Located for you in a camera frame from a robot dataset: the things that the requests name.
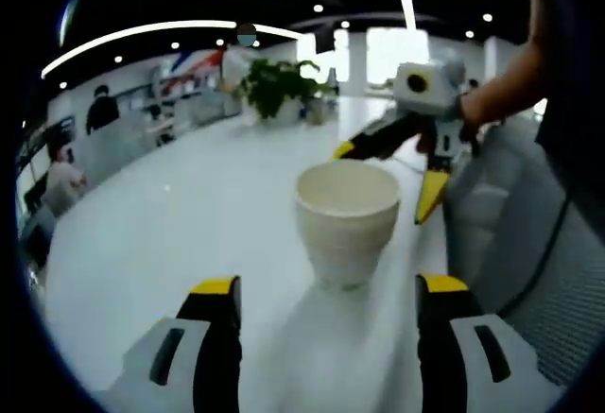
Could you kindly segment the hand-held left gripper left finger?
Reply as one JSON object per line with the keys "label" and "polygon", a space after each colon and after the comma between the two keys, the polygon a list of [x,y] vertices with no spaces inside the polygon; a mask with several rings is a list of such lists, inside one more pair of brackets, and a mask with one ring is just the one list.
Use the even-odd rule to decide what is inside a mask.
{"label": "hand-held left gripper left finger", "polygon": [[241,279],[202,281],[177,316],[159,320],[125,353],[104,391],[105,410],[237,412],[241,322]]}

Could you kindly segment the person's right hand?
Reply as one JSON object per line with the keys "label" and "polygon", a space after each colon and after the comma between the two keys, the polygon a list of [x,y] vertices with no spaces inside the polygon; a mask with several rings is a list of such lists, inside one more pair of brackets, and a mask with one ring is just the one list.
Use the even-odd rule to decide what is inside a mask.
{"label": "person's right hand", "polygon": [[460,98],[459,110],[462,120],[459,138],[465,143],[473,141],[483,125],[500,119],[500,106],[490,95],[478,89]]}

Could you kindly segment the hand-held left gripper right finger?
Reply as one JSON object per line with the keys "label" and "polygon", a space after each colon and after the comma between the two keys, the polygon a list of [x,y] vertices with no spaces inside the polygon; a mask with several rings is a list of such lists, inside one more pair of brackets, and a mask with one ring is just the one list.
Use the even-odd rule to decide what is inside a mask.
{"label": "hand-held left gripper right finger", "polygon": [[423,412],[546,412],[561,397],[534,349],[464,282],[423,273],[416,290]]}

